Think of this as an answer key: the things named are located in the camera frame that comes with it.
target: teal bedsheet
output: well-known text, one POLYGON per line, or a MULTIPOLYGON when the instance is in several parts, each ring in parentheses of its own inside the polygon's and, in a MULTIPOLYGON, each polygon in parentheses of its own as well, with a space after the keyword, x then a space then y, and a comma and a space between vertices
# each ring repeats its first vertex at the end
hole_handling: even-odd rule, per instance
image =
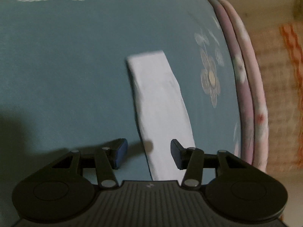
MULTIPOLYGON (((207 0, 0 0, 0 226, 13 187, 67 151, 126 138, 122 180, 151 180, 125 59, 163 50, 196 146, 234 152, 240 119, 228 48, 207 0), (220 94, 201 84, 201 52, 220 94)), ((206 171, 203 182, 214 178, 206 171)))

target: bed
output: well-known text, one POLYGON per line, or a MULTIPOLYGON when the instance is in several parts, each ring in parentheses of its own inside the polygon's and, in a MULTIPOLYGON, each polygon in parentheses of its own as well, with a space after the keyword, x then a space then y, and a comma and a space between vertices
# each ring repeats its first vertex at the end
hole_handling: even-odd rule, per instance
MULTIPOLYGON (((14 186, 75 148, 90 152, 126 138, 118 181, 152 179, 136 122, 130 55, 163 51, 196 147, 241 156, 233 64, 207 0, 0 0, 0 14, 1 226, 18 219, 14 186), (201 50, 216 65, 216 101, 201 84, 201 50)), ((205 170, 203 183, 214 177, 205 170)))

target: purple fabric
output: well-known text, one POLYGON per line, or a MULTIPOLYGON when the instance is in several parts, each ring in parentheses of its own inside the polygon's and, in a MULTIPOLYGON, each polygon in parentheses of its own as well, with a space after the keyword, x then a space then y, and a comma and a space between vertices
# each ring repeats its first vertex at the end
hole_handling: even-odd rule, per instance
POLYGON ((231 21, 218 0, 208 0, 221 25, 234 66, 236 90, 241 119, 241 158, 252 164, 254 154, 254 110, 241 49, 231 21))

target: pink folded blanket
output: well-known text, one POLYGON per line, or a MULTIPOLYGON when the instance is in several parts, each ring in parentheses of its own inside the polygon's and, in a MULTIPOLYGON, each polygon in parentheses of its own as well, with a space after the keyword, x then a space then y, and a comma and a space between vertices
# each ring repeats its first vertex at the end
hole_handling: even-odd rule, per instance
POLYGON ((241 119, 241 159, 252 164, 254 154, 254 109, 241 49, 230 19, 218 0, 208 0, 221 25, 234 67, 241 119))
POLYGON ((253 166, 257 167, 263 172, 266 172, 269 149, 268 111, 266 107, 265 94, 259 65, 249 35, 241 18, 227 0, 219 0, 219 2, 225 8, 225 11, 227 12, 234 28, 237 41, 242 51, 244 65, 250 85, 255 114, 255 144, 253 166))

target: floral pattern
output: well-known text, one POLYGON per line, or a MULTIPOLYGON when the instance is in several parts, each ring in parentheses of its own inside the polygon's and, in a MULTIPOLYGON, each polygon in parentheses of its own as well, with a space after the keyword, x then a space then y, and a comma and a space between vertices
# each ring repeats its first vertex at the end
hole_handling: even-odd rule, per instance
POLYGON ((221 29, 221 26, 220 26, 220 24, 219 24, 219 21, 217 20, 217 18, 213 17, 213 19, 214 19, 214 21, 215 21, 215 23, 216 23, 216 25, 217 25, 217 28, 220 29, 220 30, 222 30, 222 29, 221 29))
POLYGON ((211 56, 207 56, 203 49, 200 49, 203 65, 205 69, 201 72, 201 83, 204 92, 210 95, 212 106, 217 106, 217 95, 220 95, 220 82, 217 77, 215 61, 211 56))
POLYGON ((224 60, 223 56, 221 54, 221 51, 216 47, 215 48, 215 54, 216 54, 216 60, 220 66, 224 66, 224 60))
POLYGON ((208 29, 208 32, 209 32, 210 36, 215 40, 215 42, 217 43, 217 45, 220 45, 218 39, 215 37, 215 35, 212 33, 212 31, 210 31, 210 30, 208 29))
POLYGON ((237 82, 244 83, 247 79, 244 61, 241 55, 236 55, 232 59, 232 64, 234 66, 234 76, 237 82))
POLYGON ((204 47, 205 44, 209 45, 209 40, 202 30, 201 34, 195 33, 194 38, 196 39, 197 44, 201 47, 204 47))

